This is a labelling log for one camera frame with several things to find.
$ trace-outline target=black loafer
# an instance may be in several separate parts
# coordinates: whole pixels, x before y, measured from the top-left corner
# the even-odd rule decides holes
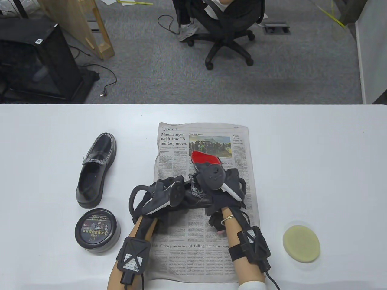
[[[77,187],[77,201],[83,208],[96,207],[102,199],[106,173],[116,157],[117,145],[114,136],[102,133],[83,161]]]

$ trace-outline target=white shoe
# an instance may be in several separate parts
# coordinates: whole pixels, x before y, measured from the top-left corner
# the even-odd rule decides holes
[[[181,30],[180,30],[180,34],[178,35],[179,41],[183,41],[186,38],[194,35],[198,29],[199,29],[199,27],[192,22],[186,26],[182,25]]]

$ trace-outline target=round sponge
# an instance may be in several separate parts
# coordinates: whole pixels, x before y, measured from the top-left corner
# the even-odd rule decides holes
[[[316,234],[303,225],[290,227],[282,238],[286,252],[294,260],[310,263],[320,255],[320,242]]]

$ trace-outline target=chair base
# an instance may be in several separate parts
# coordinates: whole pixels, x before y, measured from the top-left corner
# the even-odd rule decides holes
[[[247,29],[245,31],[235,33],[234,39],[240,38],[243,36],[248,36],[248,39],[250,41],[253,41],[255,38],[254,33],[251,30]],[[194,46],[195,40],[204,40],[204,41],[214,42],[214,45],[212,46],[207,57],[205,58],[205,67],[208,70],[212,70],[214,68],[214,65],[211,61],[214,58],[214,56],[216,55],[216,53],[218,52],[218,50],[222,46],[227,46],[227,47],[231,48],[233,51],[235,51],[235,52],[239,53],[241,56],[243,56],[246,60],[246,64],[249,67],[254,64],[254,61],[252,60],[251,55],[242,46],[240,46],[238,43],[236,43],[234,40],[230,43],[226,43],[224,41],[224,39],[216,38],[210,33],[197,33],[197,34],[192,35],[191,37],[186,38],[183,42],[186,42],[188,44],[188,46]]]

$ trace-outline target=gray carpet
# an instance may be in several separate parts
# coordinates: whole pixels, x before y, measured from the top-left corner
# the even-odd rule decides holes
[[[172,0],[146,1],[154,5],[107,6],[97,0],[116,55],[107,61],[81,55],[77,61],[109,67],[118,82],[108,87],[107,97],[100,97],[103,86],[114,78],[95,67],[101,80],[87,103],[361,103],[356,41],[308,0],[267,0],[266,21],[286,21],[291,35],[267,36],[253,26],[255,41],[247,37],[237,41],[251,54],[254,66],[222,48],[213,60],[213,71],[204,65],[211,43],[197,41],[188,47],[157,24],[161,14],[176,18]],[[315,2],[330,11],[330,0]],[[168,18],[162,23],[167,25]],[[172,29],[177,30],[176,23]]]

